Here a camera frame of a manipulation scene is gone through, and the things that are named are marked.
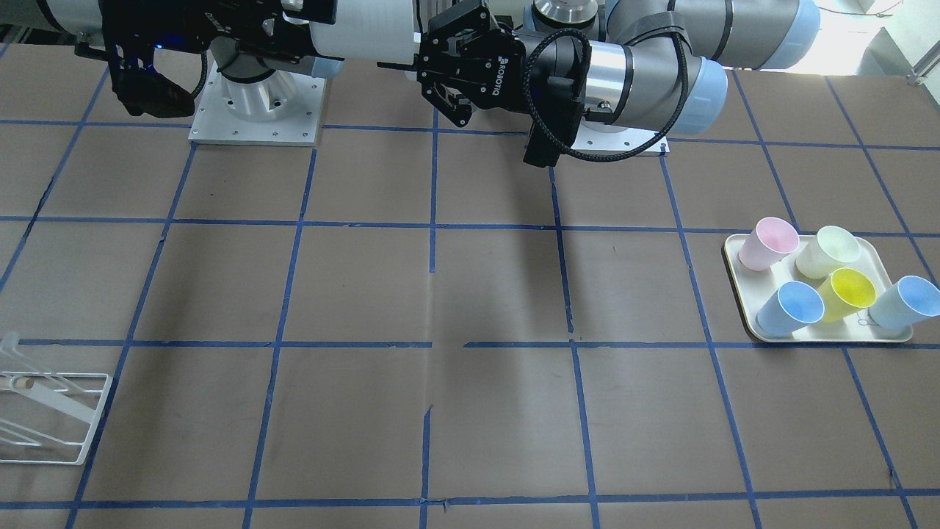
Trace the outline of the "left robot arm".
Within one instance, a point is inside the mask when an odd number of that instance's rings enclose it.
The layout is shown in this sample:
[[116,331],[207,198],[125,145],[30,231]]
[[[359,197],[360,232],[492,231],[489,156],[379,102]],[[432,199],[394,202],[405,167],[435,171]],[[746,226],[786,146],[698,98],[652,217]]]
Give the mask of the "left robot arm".
[[725,67],[788,69],[819,28],[812,1],[533,1],[521,28],[464,1],[430,20],[411,70],[458,126],[500,108],[567,145],[582,123],[699,134]]

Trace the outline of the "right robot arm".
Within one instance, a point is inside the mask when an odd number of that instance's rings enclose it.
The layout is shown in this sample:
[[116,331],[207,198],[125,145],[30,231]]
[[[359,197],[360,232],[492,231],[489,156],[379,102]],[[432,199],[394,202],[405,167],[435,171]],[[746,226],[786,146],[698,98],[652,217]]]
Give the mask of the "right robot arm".
[[112,70],[154,70],[157,49],[214,55],[216,71],[250,84],[275,71],[330,78],[343,60],[315,48],[336,1],[4,1],[2,21],[73,35]]

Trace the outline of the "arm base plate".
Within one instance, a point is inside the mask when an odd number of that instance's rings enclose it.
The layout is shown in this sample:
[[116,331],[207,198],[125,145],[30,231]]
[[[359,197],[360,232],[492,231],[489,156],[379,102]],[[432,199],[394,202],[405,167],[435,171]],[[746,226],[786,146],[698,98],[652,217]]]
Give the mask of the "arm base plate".
[[252,84],[209,75],[188,138],[201,145],[313,148],[326,80],[276,71]]
[[615,155],[651,140],[657,131],[604,125],[582,120],[570,148],[592,155]]

